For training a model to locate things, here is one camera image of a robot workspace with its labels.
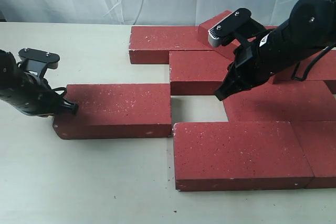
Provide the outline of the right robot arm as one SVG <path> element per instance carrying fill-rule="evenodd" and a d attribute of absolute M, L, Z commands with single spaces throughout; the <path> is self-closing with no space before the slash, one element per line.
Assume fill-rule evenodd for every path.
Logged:
<path fill-rule="evenodd" d="M 208 30 L 209 44 L 217 48 L 233 40 L 240 45 L 227 68 L 215 96 L 223 101 L 229 96 L 266 83 L 273 75 L 317 54 L 302 77 L 335 47 L 335 0 L 298 0 L 290 16 L 281 25 L 267 29 L 251 17 L 251 11 L 239 8 Z"/>

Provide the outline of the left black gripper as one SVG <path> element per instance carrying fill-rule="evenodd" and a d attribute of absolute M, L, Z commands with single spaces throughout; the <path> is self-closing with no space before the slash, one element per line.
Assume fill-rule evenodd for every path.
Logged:
<path fill-rule="evenodd" d="M 1 73 L 1 100 L 27 116 L 75 115 L 79 105 L 67 100 L 67 88 L 51 88 L 44 78 L 25 72 Z"/>

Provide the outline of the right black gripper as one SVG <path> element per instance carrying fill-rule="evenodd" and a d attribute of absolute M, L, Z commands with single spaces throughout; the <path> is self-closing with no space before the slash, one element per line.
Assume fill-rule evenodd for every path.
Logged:
<path fill-rule="evenodd" d="M 214 91 L 218 100 L 263 85 L 271 76 L 294 66 L 323 48 L 323 34 L 288 27 L 270 31 L 248 47 L 238 47 L 222 84 Z"/>

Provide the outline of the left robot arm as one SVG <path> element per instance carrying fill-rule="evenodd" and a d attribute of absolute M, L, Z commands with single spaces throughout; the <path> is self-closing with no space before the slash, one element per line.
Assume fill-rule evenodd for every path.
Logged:
<path fill-rule="evenodd" d="M 1 50 L 1 100 L 24 115 L 47 117 L 62 113 L 76 114 L 78 104 L 65 99 L 67 88 L 52 88 L 44 75 L 57 69 L 56 53 L 23 48 L 16 62 L 11 52 Z"/>

